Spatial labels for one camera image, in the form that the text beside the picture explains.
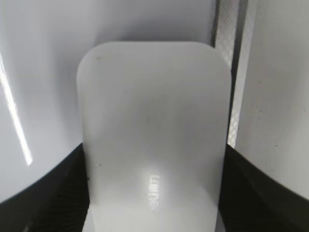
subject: white plastic panel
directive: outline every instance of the white plastic panel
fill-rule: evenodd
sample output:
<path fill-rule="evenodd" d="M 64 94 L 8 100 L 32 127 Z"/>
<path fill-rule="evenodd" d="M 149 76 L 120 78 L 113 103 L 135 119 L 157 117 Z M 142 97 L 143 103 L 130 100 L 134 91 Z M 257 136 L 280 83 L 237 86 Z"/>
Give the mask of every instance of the white plastic panel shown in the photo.
<path fill-rule="evenodd" d="M 208 42 L 213 3 L 0 0 L 0 202 L 82 141 L 76 71 L 91 48 L 112 40 Z"/>
<path fill-rule="evenodd" d="M 309 199 L 309 2 L 260 0 L 236 148 Z"/>
<path fill-rule="evenodd" d="M 201 43 L 86 55 L 77 84 L 96 231 L 214 231 L 230 81 Z"/>

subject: white wall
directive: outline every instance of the white wall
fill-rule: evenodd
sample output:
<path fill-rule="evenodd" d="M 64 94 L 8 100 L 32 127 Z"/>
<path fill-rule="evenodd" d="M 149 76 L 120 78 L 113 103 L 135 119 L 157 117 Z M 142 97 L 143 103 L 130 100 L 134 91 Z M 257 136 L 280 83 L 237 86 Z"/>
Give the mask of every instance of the white wall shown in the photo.
<path fill-rule="evenodd" d="M 309 199 L 309 1 L 260 0 L 237 150 Z"/>

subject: black rubber edge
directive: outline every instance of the black rubber edge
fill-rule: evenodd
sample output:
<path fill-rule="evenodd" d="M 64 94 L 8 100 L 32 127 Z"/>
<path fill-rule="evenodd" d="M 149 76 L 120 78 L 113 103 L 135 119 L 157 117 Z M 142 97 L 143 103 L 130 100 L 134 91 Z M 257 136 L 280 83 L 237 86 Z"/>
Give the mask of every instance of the black rubber edge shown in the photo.
<path fill-rule="evenodd" d="M 0 204 L 0 231 L 81 232 L 88 207 L 80 144 L 46 176 Z"/>
<path fill-rule="evenodd" d="M 227 232 L 309 232 L 309 201 L 269 178 L 229 145 L 219 210 Z"/>

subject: curved white panel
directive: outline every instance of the curved white panel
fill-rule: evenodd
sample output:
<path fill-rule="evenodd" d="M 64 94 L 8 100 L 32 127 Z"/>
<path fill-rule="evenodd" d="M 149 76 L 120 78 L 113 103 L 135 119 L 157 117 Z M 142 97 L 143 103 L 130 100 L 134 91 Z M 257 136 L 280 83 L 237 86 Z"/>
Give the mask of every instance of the curved white panel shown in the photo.
<path fill-rule="evenodd" d="M 215 50 L 107 43 L 77 84 L 96 231 L 213 232 L 230 97 Z"/>
<path fill-rule="evenodd" d="M 260 0 L 236 148 L 309 199 L 309 1 Z"/>
<path fill-rule="evenodd" d="M 76 70 L 91 48 L 111 40 L 207 42 L 213 2 L 0 0 L 0 202 L 82 141 Z"/>

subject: white rounded rectangle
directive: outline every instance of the white rounded rectangle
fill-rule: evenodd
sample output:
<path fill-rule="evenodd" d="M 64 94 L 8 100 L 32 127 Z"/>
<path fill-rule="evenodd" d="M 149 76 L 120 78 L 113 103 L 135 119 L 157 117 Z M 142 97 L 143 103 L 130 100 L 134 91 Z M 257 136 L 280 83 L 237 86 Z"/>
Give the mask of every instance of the white rounded rectangle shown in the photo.
<path fill-rule="evenodd" d="M 230 71 L 201 43 L 114 42 L 77 75 L 96 231 L 212 232 Z"/>

